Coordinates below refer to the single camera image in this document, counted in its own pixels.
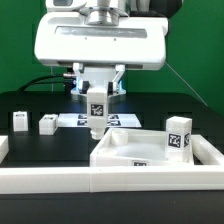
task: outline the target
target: white tray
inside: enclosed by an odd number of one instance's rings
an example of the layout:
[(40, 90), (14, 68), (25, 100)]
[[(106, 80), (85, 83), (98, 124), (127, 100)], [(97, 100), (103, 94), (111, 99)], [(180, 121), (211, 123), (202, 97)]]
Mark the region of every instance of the white tray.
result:
[[(113, 144), (113, 133), (120, 135), (120, 144)], [(91, 167), (106, 166), (170, 166), (194, 165), (190, 144), (188, 162), (167, 160), (165, 156), (166, 132), (138, 129), (110, 128), (90, 155)]]

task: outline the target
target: black table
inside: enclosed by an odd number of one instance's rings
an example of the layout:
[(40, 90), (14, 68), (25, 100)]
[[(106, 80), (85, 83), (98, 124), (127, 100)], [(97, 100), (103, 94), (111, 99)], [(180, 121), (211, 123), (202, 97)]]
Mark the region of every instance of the black table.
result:
[[(28, 111), (29, 131), (14, 133), (12, 114)], [(0, 94), (0, 135), (10, 151), (1, 167), (88, 166), (98, 141), (88, 128), (59, 128), (39, 136), (44, 114), (86, 113), (84, 103), (62, 92)], [(172, 116), (193, 119), (201, 134), (224, 152), (224, 118), (184, 94), (128, 93), (109, 113), (135, 113), (143, 129), (165, 130)], [(223, 223), (224, 191), (163, 191), (79, 194), (0, 195), (1, 223)]]

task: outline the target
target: green wall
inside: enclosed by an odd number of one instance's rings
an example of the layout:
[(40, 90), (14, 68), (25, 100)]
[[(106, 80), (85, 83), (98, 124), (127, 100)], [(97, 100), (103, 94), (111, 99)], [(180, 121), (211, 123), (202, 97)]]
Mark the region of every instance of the green wall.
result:
[[(222, 115), (223, 8), (223, 0), (185, 0), (182, 9), (171, 19), (172, 31), (167, 38), (167, 62), (209, 107)], [(45, 0), (1, 3), (0, 92), (17, 90), (33, 78), (51, 74), (51, 69), (40, 65), (33, 53), (38, 22), (45, 12)], [(157, 72), (127, 71), (124, 81), (129, 92), (178, 92), (195, 96), (167, 65)]]

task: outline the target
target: white box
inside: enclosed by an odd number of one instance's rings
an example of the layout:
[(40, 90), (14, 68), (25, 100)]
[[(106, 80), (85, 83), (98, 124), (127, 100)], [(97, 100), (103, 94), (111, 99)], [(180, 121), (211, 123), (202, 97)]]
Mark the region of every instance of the white box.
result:
[(90, 166), (188, 166), (194, 164), (192, 151), (188, 163), (168, 160), (165, 156), (165, 144), (166, 132), (110, 128), (91, 153)]
[(192, 119), (172, 117), (166, 121), (166, 158), (188, 162), (191, 151)]
[(13, 130), (28, 131), (28, 115), (25, 111), (13, 112)]
[(58, 115), (46, 114), (39, 121), (40, 135), (54, 135), (58, 128)]

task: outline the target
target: white plastic part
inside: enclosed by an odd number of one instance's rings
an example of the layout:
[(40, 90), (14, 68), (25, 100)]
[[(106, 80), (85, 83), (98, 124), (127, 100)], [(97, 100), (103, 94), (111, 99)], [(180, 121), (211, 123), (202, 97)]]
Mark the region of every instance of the white plastic part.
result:
[(89, 168), (0, 170), (0, 194), (89, 192)]
[(128, 132), (122, 129), (115, 129), (111, 133), (111, 143), (115, 146), (124, 146), (128, 144)]
[(166, 18), (121, 17), (115, 29), (89, 27), (84, 19), (76, 12), (46, 14), (37, 31), (37, 59), (44, 65), (60, 67), (72, 67), (74, 62), (80, 62), (90, 67), (98, 63), (123, 64), (132, 65), (126, 69), (158, 70), (164, 65)]
[(224, 155), (201, 135), (191, 137), (194, 155), (203, 165), (224, 165)]
[(90, 154), (91, 167), (108, 166), (192, 166), (165, 157), (166, 133), (138, 129), (110, 128)]
[(39, 134), (40, 135), (54, 135), (58, 128), (58, 115), (46, 114), (39, 121)]
[(0, 163), (9, 152), (9, 143), (7, 136), (0, 136)]
[(192, 119), (172, 117), (166, 121), (166, 158), (177, 162), (188, 162), (192, 153), (190, 138)]
[(28, 115), (26, 111), (13, 112), (13, 130), (28, 131)]
[[(7, 137), (2, 136), (0, 142), (0, 148), (7, 151)], [(215, 155), (213, 161), (223, 163), (223, 156), (201, 136), (192, 135), (192, 145), (193, 151), (199, 152), (198, 159), (203, 160), (209, 154)], [(2, 168), (0, 194), (224, 190), (223, 176), (223, 165)]]
[(108, 118), (107, 88), (91, 86), (87, 91), (87, 118), (93, 139), (102, 139)]
[(223, 190), (223, 166), (91, 168), (90, 192)]

